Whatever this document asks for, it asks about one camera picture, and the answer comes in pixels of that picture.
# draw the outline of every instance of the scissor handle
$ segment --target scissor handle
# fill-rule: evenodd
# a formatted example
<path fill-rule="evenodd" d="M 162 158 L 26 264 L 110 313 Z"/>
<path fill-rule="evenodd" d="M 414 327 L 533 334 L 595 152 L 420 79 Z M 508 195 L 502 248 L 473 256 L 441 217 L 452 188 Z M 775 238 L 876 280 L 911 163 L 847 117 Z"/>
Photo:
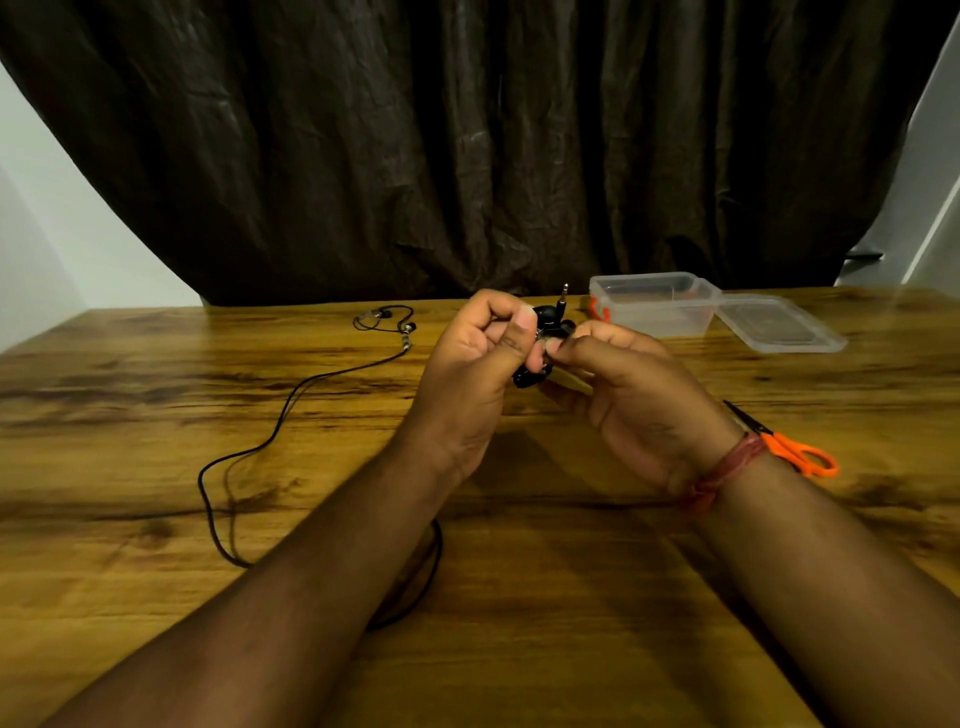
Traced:
<path fill-rule="evenodd" d="M 819 448 L 814 448 L 806 443 L 798 443 L 779 432 L 774 432 L 772 435 L 763 435 L 763 440 L 772 453 L 796 467 L 801 475 L 834 477 L 840 473 L 839 463 L 832 455 Z"/>

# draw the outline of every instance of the scissor blade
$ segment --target scissor blade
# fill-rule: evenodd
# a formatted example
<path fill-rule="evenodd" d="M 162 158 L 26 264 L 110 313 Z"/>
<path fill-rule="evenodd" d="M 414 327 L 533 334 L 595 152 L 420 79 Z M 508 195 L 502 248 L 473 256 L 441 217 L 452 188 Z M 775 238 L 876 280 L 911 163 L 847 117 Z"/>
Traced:
<path fill-rule="evenodd" d="M 744 411 L 743 411 L 742 409 L 740 409 L 738 406 L 736 406 L 735 404 L 733 404 L 731 401 L 723 400 L 723 403 L 726 404 L 726 405 L 730 408 L 731 412 L 732 412 L 734 415 L 736 415 L 737 419 L 738 419 L 741 423 L 743 423 L 744 425 L 746 425 L 747 427 L 749 427 L 749 428 L 750 428 L 751 430 L 753 430 L 754 432 L 756 432 L 756 433 L 766 432 L 766 433 L 768 433 L 768 434 L 770 433 L 770 429 L 769 429 L 769 428 L 763 426 L 761 423 L 759 423 L 757 420 L 755 420 L 754 418 L 752 418 L 750 415 L 748 415 L 746 412 L 744 412 Z"/>

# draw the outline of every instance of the fingernail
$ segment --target fingernail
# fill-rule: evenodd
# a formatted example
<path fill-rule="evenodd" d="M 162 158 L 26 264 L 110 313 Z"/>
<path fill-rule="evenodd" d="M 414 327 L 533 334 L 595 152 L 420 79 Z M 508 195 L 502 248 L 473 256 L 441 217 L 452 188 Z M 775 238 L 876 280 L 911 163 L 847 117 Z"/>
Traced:
<path fill-rule="evenodd" d="M 537 311 L 528 303 L 525 303 L 516 314 L 514 314 L 514 324 L 524 331 L 530 331 L 537 327 Z"/>

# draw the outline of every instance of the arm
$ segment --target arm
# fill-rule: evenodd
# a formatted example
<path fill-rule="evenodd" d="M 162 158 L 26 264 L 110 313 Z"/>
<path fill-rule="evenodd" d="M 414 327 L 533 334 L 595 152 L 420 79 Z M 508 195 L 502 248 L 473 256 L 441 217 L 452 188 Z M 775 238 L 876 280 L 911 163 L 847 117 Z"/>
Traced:
<path fill-rule="evenodd" d="M 542 365 L 537 315 L 484 291 L 438 342 L 391 443 L 225 591 L 46 723 L 315 725 L 423 529 L 480 464 L 513 371 Z"/>
<path fill-rule="evenodd" d="M 845 725 L 956 725 L 960 601 L 773 455 L 698 524 Z"/>
<path fill-rule="evenodd" d="M 671 497 L 743 436 L 647 336 L 588 322 L 546 349 L 592 392 L 544 392 Z M 844 724 L 956 724 L 960 601 L 829 496 L 764 454 L 694 525 Z"/>

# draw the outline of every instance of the hand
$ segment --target hand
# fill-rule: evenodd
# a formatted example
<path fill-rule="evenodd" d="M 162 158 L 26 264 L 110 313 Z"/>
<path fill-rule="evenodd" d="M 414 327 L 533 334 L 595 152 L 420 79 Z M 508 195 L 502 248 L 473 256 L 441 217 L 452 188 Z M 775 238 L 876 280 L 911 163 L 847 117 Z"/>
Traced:
<path fill-rule="evenodd" d="M 457 313 L 426 363 L 397 439 L 455 485 L 480 465 L 516 368 L 543 367 L 537 314 L 516 296 L 480 291 Z"/>
<path fill-rule="evenodd" d="M 591 395 L 545 381 L 543 393 L 586 416 L 637 475 L 678 497 L 743 437 L 743 430 L 656 339 L 588 321 L 546 353 L 593 387 Z"/>

